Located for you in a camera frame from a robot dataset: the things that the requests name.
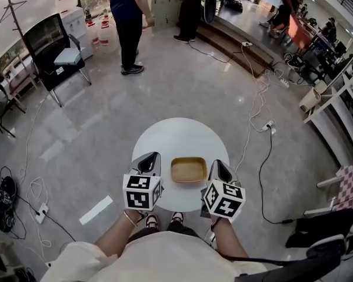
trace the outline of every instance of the white tape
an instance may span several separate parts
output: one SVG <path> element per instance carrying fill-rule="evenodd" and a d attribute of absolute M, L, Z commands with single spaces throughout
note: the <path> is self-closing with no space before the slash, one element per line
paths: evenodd
<path fill-rule="evenodd" d="M 101 200 L 98 204 L 96 204 L 92 210 L 90 210 L 87 214 L 80 218 L 81 224 L 86 224 L 91 221 L 94 217 L 100 214 L 101 211 L 105 210 L 105 208 L 112 203 L 111 197 L 107 196 L 103 200 Z"/>

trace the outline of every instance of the polished floor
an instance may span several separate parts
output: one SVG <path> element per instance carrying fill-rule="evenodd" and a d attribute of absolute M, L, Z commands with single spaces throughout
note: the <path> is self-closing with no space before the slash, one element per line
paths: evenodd
<path fill-rule="evenodd" d="M 282 41 L 281 38 L 274 39 L 270 37 L 267 28 L 259 24 L 269 20 L 274 15 L 273 13 L 250 1 L 241 0 L 241 2 L 243 12 L 222 7 L 217 14 L 220 22 L 253 41 L 275 59 L 274 63 L 283 60 L 285 52 L 297 51 L 298 47 L 293 43 L 289 43 L 289 40 Z"/>
<path fill-rule="evenodd" d="M 258 90 L 252 76 L 234 62 L 218 62 L 174 41 L 172 36 L 176 33 L 176 28 L 155 35 L 144 32 L 138 60 L 146 70 L 140 75 L 122 76 L 118 51 L 106 55 L 97 50 L 86 63 L 93 85 L 88 86 L 81 76 L 75 75 L 56 91 L 63 108 L 39 88 L 25 95 L 26 114 L 14 109 L 5 116 L 3 124 L 15 133 L 16 139 L 0 134 L 0 168 L 8 166 L 19 183 L 28 140 L 27 170 L 19 194 L 25 197 L 30 182 L 43 178 L 48 191 L 49 215 L 79 241 L 94 242 L 121 214 L 124 208 L 122 175 L 131 163 L 136 141 L 154 123 L 172 117 L 198 120 L 222 139 L 231 167 L 235 168 L 242 157 L 248 112 Z M 199 40 L 192 45 L 227 59 Z M 266 76 L 261 80 L 268 82 Z M 277 78 L 271 76 L 271 80 L 277 83 Z M 265 214 L 274 221 L 297 218 L 306 209 L 320 207 L 325 193 L 315 185 L 332 177 L 337 170 L 336 161 L 318 133 L 312 126 L 303 124 L 304 114 L 298 102 L 308 89 L 294 85 L 285 89 L 271 84 L 265 94 L 276 120 L 276 133 L 262 181 Z M 254 123 L 261 128 L 269 120 L 271 115 L 264 107 Z M 258 171 L 268 151 L 269 133 L 252 129 L 244 161 L 238 169 L 238 177 L 247 191 L 247 202 L 233 225 L 250 256 L 301 258 L 305 250 L 284 247 L 293 224 L 271 225 L 261 216 Z M 35 196 L 39 190 L 34 184 Z M 82 215 L 107 195 L 113 203 L 82 225 L 79 222 Z M 31 192 L 28 197 L 38 208 L 45 202 L 46 193 L 43 191 L 38 201 Z M 161 226 L 165 227 L 171 212 L 160 208 L 155 211 L 160 215 Z M 71 239 L 45 219 L 39 227 L 41 239 L 51 241 L 52 246 L 43 247 L 43 259 L 37 225 L 22 201 L 18 203 L 17 214 L 27 236 L 25 240 L 15 241 L 15 251 L 40 279 L 46 271 L 44 261 L 55 260 Z M 186 224 L 204 237 L 209 220 L 200 218 L 199 211 L 187 213 L 186 217 Z M 14 231 L 23 235 L 19 221 Z"/>

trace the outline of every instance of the foot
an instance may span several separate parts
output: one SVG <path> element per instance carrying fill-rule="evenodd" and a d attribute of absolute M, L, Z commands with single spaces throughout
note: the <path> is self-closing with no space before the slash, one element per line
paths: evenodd
<path fill-rule="evenodd" d="M 146 228 L 156 228 L 158 230 L 158 218 L 154 214 L 148 215 L 145 219 L 145 227 Z"/>
<path fill-rule="evenodd" d="M 144 66 L 139 66 L 139 65 L 133 65 L 131 68 L 129 69 L 124 69 L 122 66 L 122 70 L 121 73 L 123 75 L 128 75 L 128 74 L 139 74 L 142 71 L 144 71 Z"/>
<path fill-rule="evenodd" d="M 176 40 L 176 41 L 178 41 L 178 42 L 182 42 L 183 44 L 188 44 L 188 40 L 186 40 L 186 39 L 182 39 L 180 36 L 178 36 L 178 35 L 175 35 L 174 36 L 174 39 Z"/>
<path fill-rule="evenodd" d="M 279 38 L 278 34 L 277 34 L 274 30 L 271 30 L 271 31 L 269 32 L 269 35 L 270 35 L 271 37 L 273 37 L 274 39 L 278 39 L 278 38 Z"/>
<path fill-rule="evenodd" d="M 175 222 L 178 222 L 178 223 L 181 223 L 183 224 L 184 222 L 184 215 L 182 212 L 174 212 L 171 216 L 171 223 L 175 223 Z"/>
<path fill-rule="evenodd" d="M 268 28 L 269 27 L 269 23 L 268 22 L 259 22 L 259 24 L 263 27 Z"/>

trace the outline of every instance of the person's arm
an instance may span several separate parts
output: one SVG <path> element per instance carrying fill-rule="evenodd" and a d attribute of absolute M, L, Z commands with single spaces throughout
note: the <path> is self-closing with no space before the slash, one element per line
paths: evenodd
<path fill-rule="evenodd" d="M 294 10 L 292 1 L 291 0 L 287 0 L 287 4 L 289 5 L 290 9 L 292 10 L 291 15 L 295 16 L 295 10 Z"/>
<path fill-rule="evenodd" d="M 140 214 L 136 210 L 126 210 L 126 213 L 134 223 L 137 223 Z M 122 213 L 114 225 L 96 241 L 95 245 L 98 246 L 107 257 L 115 254 L 120 257 L 134 228 L 135 226 L 129 221 L 126 215 Z"/>
<path fill-rule="evenodd" d="M 228 219 L 222 218 L 215 225 L 213 232 L 216 237 L 217 250 L 220 254 L 230 257 L 248 257 Z"/>
<path fill-rule="evenodd" d="M 154 17 L 149 8 L 148 0 L 135 0 L 136 4 L 138 5 L 139 9 L 145 15 L 146 22 L 148 23 L 148 27 L 154 26 Z"/>

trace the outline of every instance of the wooden tray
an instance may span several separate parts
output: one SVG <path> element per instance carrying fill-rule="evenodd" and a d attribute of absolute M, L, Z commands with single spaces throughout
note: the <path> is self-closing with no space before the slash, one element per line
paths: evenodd
<path fill-rule="evenodd" d="M 178 157 L 171 162 L 171 178 L 177 183 L 206 180 L 207 164 L 201 157 Z"/>

